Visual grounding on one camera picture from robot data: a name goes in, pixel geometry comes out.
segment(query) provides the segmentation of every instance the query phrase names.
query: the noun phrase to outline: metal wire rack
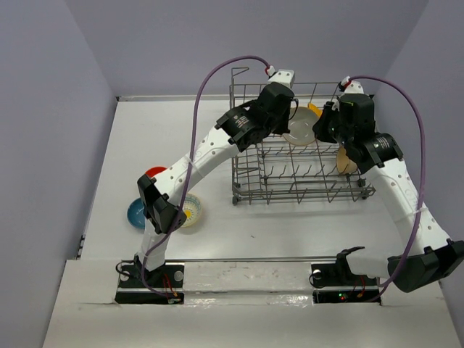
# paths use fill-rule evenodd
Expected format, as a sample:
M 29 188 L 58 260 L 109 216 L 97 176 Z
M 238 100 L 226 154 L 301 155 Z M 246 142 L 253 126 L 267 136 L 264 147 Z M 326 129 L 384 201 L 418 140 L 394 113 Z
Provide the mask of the metal wire rack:
M 264 83 L 235 82 L 247 67 L 232 68 L 230 104 L 255 99 Z M 299 83 L 299 99 L 310 102 L 332 100 L 338 83 Z M 315 141 L 308 146 L 294 146 L 280 136 L 270 136 L 232 159 L 232 202 L 274 201 L 301 203 L 307 200 L 367 199 L 375 189 L 356 171 L 340 175 L 336 167 L 338 144 Z

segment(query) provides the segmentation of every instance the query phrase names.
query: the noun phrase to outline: wall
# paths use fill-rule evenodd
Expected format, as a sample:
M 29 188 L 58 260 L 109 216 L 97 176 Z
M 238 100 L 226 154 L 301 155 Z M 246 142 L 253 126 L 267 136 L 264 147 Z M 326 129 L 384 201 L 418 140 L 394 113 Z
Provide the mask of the wall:
M 62 0 L 0 1 L 0 346 L 41 347 L 115 98 Z
M 298 81 L 385 75 L 427 0 L 66 0 L 117 95 L 195 94 L 217 64 L 260 55 Z M 256 67 L 248 81 L 264 78 Z M 206 92 L 226 94 L 228 70 Z
M 408 91 L 426 129 L 426 202 L 455 240 L 464 239 L 463 90 L 464 3 L 430 1 L 387 78 Z M 381 87 L 376 96 L 381 131 L 398 140 L 418 184 L 419 136 L 415 118 L 398 94 Z M 464 265 L 445 282 L 444 293 L 464 342 Z

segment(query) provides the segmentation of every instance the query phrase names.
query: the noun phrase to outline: cable connector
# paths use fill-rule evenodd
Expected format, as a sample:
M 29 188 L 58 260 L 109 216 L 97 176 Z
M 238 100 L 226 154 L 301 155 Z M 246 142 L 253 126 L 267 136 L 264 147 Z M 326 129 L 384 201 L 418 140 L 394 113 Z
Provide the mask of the cable connector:
M 276 73 L 276 69 L 274 68 L 273 65 L 269 65 L 268 67 L 264 69 L 264 71 L 266 72 L 266 75 L 269 76 L 270 78 L 272 78 L 273 75 Z
M 351 83 L 351 78 L 349 76 L 347 76 L 346 78 L 341 80 L 339 82 L 339 90 L 340 90 L 340 92 L 345 92 L 345 89 L 347 89 L 347 87 L 350 85 L 350 83 Z

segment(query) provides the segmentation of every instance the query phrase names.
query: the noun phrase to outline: robotic arm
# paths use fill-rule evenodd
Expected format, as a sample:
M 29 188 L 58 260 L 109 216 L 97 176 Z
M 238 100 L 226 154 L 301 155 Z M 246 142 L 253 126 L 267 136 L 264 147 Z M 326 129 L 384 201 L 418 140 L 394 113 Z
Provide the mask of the robotic arm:
M 226 112 L 202 139 L 195 151 L 188 189 L 195 186 L 209 172 L 229 158 L 235 157 L 253 144 L 258 144 L 271 133 L 289 132 L 290 104 L 294 100 L 291 87 L 294 72 L 273 67 L 270 79 L 256 100 L 248 101 Z M 392 136 L 376 132 L 373 100 L 364 94 L 363 87 L 353 81 L 340 85 L 344 94 L 336 102 L 328 102 L 313 130 L 319 141 L 339 143 L 347 150 L 360 172 L 376 188 L 391 218 L 397 226 L 404 245 L 413 229 L 418 192 L 407 173 L 402 152 Z M 179 214 L 181 193 L 190 163 L 187 154 L 156 178 L 144 175 L 138 189 L 144 203 L 144 214 L 150 223 L 136 264 L 142 267 L 147 250 L 159 243 L 169 232 L 180 228 L 186 216 Z M 413 291 L 448 276 L 464 258 L 464 242 L 453 242 L 438 225 L 423 204 L 420 226 L 405 266 L 394 282 L 405 292 Z M 165 263 L 169 238 L 147 257 L 146 271 L 150 274 Z M 388 278 L 396 269 L 400 256 L 381 249 L 356 246 L 337 255 L 336 269 L 347 283 L 367 275 Z

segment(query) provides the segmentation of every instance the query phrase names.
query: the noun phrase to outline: beige bowl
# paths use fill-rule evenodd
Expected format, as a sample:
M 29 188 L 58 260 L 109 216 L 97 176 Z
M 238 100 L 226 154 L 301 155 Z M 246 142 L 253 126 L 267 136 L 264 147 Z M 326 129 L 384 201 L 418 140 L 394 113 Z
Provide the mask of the beige bowl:
M 340 174 L 351 174 L 357 170 L 356 163 L 348 158 L 347 150 L 343 146 L 336 153 L 336 169 Z

